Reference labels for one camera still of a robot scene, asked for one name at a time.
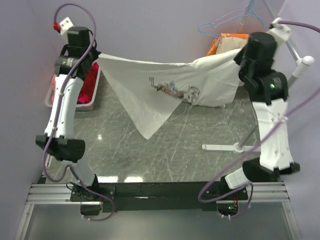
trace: gray marble surface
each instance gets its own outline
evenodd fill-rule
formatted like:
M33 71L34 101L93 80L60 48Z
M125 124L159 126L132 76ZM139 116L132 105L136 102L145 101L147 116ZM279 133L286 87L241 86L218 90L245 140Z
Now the gray marble surface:
M181 103L146 140L101 75L94 110L76 112L74 133L77 139L85 140L85 157L100 182L208 181L237 156L204 151L202 144L233 145L254 122L252 104L245 89L239 87L233 103L225 108ZM256 135L249 145L256 141ZM49 173L58 177L63 167L53 160ZM63 182L71 179L68 172Z

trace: blue clothes hanger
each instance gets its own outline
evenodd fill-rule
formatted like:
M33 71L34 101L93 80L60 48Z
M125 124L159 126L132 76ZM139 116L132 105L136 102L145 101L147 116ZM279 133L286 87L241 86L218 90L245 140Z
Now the blue clothes hanger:
M246 17L246 16L249 16L249 15L252 15L254 17L256 17L259 22L265 27L265 28L268 28L267 25L264 23L264 21L262 20L261 17L259 17L258 15L256 15L254 13L254 7L255 7L255 1L256 0L250 0L249 4L245 7L244 10L237 10L237 11L232 11L230 13L228 13L227 15L224 15L222 17L220 17L219 19L215 20L214 23L210 23L210 22L207 22L207 23L204 23L204 24L201 24L199 27L198 27L198 31L203 34L203 35L207 35L207 36L212 36L212 37L215 37L215 38L221 38L221 36L217 33L212 33L212 32L207 32L207 31L203 31L204 28L207 28L207 27L211 27L211 28L217 28L219 25L221 24L225 24L233 19L236 19L238 17ZM243 13L245 12L245 14L242 14L242 15L237 15L237 16L234 16L228 20L225 20L223 22L220 22L216 25L216 23L220 20L222 20L223 18L231 15L231 14L234 14L234 13Z

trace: white plastic basket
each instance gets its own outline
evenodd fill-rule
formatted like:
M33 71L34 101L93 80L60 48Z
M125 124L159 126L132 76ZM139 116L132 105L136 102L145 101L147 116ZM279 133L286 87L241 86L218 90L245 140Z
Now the white plastic basket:
M94 91L93 91L91 101L86 104L77 104L76 108L75 108L76 111L91 111L94 109L95 98L96 98L99 79L100 79L100 72L101 72L101 68L99 67L98 73L96 75L96 81L95 81L95 86L94 86ZM48 90L46 97L45 97L45 105L49 108L52 108L51 98L52 98L53 94L54 94L54 91L52 89L52 85L50 84L49 90Z

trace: red connector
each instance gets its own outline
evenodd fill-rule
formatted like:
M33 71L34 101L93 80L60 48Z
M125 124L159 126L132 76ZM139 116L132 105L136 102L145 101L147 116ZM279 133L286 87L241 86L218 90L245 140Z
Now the red connector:
M54 22L53 23L53 29L56 30L58 33L60 33L61 28L60 28L59 23Z

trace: orange cloth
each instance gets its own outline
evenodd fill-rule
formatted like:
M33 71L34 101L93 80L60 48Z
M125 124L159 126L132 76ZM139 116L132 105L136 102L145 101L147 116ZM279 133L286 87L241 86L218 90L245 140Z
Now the orange cloth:
M249 34L243 34L243 33L221 33L220 36L222 38L229 38L229 37L235 37L240 39L248 39ZM214 55L217 53L218 45L221 41L221 38L217 37L214 39L213 43L209 47L209 50L206 52L206 56Z

